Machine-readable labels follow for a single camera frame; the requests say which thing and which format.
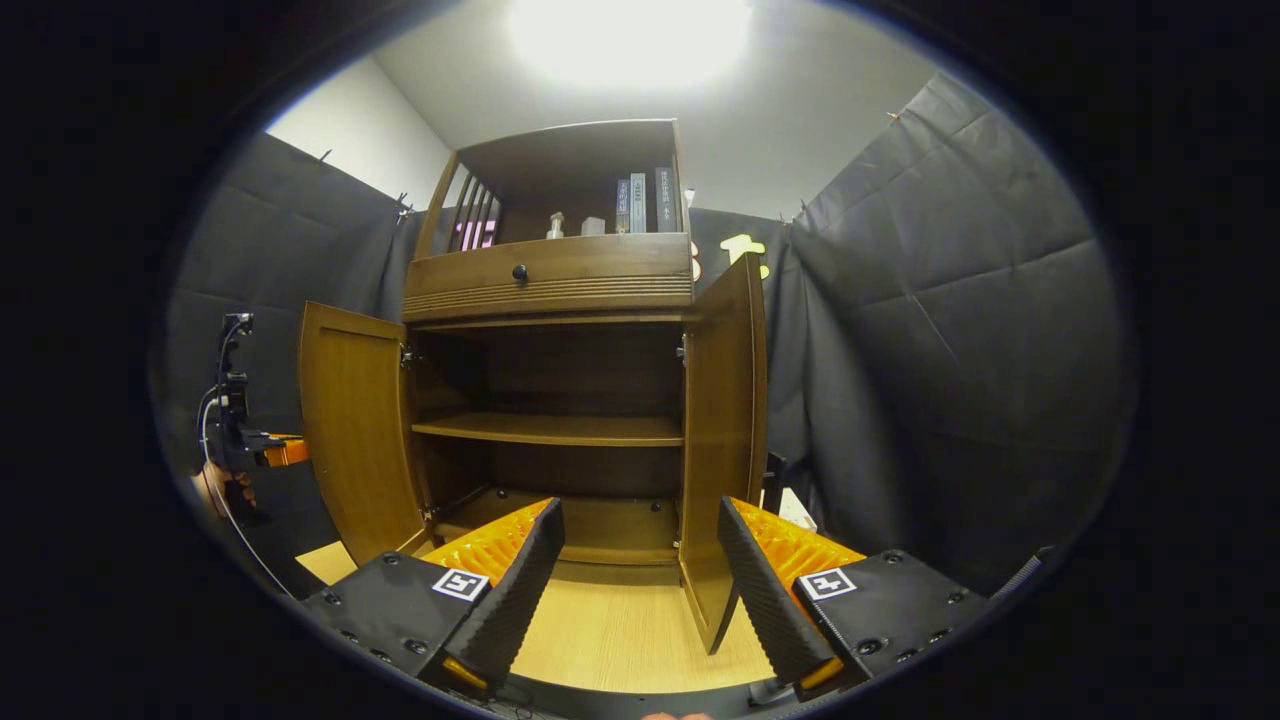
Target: ceiling light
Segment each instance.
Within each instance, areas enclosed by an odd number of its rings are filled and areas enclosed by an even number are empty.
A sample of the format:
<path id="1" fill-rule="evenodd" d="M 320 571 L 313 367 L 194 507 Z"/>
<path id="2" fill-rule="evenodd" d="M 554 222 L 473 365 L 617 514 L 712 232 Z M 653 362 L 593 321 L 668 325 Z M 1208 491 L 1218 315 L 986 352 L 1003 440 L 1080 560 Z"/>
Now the ceiling light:
<path id="1" fill-rule="evenodd" d="M 516 0 L 516 51 L 564 83 L 668 87 L 714 78 L 746 44 L 745 0 Z"/>

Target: small bottle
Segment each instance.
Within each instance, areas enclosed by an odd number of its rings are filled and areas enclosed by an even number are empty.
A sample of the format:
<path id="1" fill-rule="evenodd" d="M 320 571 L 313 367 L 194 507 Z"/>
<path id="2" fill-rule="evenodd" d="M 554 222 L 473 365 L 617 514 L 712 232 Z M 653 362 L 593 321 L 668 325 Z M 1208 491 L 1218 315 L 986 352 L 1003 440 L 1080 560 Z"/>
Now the small bottle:
<path id="1" fill-rule="evenodd" d="M 556 213 L 552 215 L 552 229 L 547 231 L 547 240 L 557 240 L 564 237 L 564 232 L 559 229 L 559 224 L 564 222 L 564 215 L 562 213 Z"/>

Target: wooden shelf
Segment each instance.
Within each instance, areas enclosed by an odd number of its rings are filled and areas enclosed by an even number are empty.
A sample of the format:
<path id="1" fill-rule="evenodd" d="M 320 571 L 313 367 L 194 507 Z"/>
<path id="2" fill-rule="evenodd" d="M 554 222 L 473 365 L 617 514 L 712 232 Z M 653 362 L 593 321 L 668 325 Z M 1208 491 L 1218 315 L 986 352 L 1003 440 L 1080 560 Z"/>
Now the wooden shelf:
<path id="1" fill-rule="evenodd" d="M 685 443 L 680 425 L 660 416 L 521 415 L 463 413 L 415 423 L 415 433 L 494 442 L 593 447 L 676 447 Z"/>
<path id="2" fill-rule="evenodd" d="M 545 493 L 486 489 L 442 523 L 435 534 L 445 542 L 485 523 L 548 497 Z M 667 565 L 676 562 L 676 507 L 671 498 L 607 500 L 561 497 L 564 509 L 564 548 L 568 562 L 612 565 Z M 653 505 L 659 505 L 654 511 Z"/>

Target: orange gripper pad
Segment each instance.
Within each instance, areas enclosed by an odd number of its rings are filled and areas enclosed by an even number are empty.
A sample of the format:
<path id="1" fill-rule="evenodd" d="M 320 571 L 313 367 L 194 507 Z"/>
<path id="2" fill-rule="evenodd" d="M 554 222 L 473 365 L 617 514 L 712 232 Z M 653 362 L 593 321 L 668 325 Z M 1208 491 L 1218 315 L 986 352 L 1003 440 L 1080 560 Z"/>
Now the orange gripper pad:
<path id="1" fill-rule="evenodd" d="M 800 605 L 795 591 L 791 589 L 796 578 L 867 559 L 860 552 L 854 552 L 818 533 L 799 528 L 773 512 L 748 505 L 736 497 L 730 500 L 733 501 L 733 507 L 737 509 L 742 521 L 751 530 L 755 543 L 764 551 L 764 557 L 777 574 L 778 582 L 787 588 L 791 601 L 801 610 L 804 606 Z"/>
<path id="2" fill-rule="evenodd" d="M 488 575 L 497 585 L 516 560 L 525 538 L 534 528 L 534 520 L 552 498 L 540 500 L 486 523 L 458 539 L 442 544 L 422 560 L 444 568 L 454 568 Z"/>

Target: book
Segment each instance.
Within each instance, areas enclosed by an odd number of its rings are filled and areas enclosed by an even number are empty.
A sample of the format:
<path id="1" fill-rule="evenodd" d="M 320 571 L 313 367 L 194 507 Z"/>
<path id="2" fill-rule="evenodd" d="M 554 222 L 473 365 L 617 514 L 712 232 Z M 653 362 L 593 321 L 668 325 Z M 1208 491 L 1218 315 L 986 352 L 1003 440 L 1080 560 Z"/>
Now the book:
<path id="1" fill-rule="evenodd" d="M 631 181 L 620 179 L 618 181 L 618 201 L 617 201 L 618 224 L 613 228 L 613 232 L 622 234 L 631 232 Z"/>
<path id="2" fill-rule="evenodd" d="M 649 232 L 649 218 L 645 214 L 644 173 L 631 173 L 631 231 Z"/>
<path id="3" fill-rule="evenodd" d="M 672 187 L 671 168 L 658 168 L 653 176 L 658 191 L 658 232 L 676 232 L 676 190 Z"/>

